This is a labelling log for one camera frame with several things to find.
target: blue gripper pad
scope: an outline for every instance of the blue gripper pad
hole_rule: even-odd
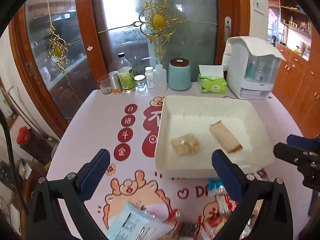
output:
[[[230,198],[240,203],[246,185],[245,174],[238,165],[228,159],[222,150],[214,151],[211,161]]]
[[[308,152],[320,152],[320,142],[314,139],[307,139],[296,135],[289,135],[287,137],[287,144]]]
[[[106,149],[101,149],[91,162],[79,170],[75,184],[82,202],[91,199],[109,165],[110,153]]]

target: tissue box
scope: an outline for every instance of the tissue box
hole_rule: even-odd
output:
[[[222,66],[199,65],[198,86],[201,93],[225,94],[227,82]]]

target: screw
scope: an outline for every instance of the screw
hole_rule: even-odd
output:
[[[67,175],[67,179],[73,179],[75,176],[76,176],[76,174],[75,174],[74,172],[70,172],[70,173]]]
[[[278,184],[283,184],[283,179],[277,178],[277,179],[276,179],[276,182],[277,182]]]
[[[247,174],[246,177],[248,180],[254,180],[256,178],[253,174]]]
[[[41,183],[44,183],[45,181],[45,178],[44,177],[41,177],[40,179],[38,179],[38,182],[41,184]]]

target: green bottle label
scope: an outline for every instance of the green bottle label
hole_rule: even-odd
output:
[[[119,73],[119,78],[122,89],[131,89],[135,86],[132,69],[127,72]]]

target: silver can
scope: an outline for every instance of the silver can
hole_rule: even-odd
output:
[[[121,87],[118,71],[112,71],[108,74],[108,76],[109,76],[112,92],[116,95],[121,94],[122,87]]]

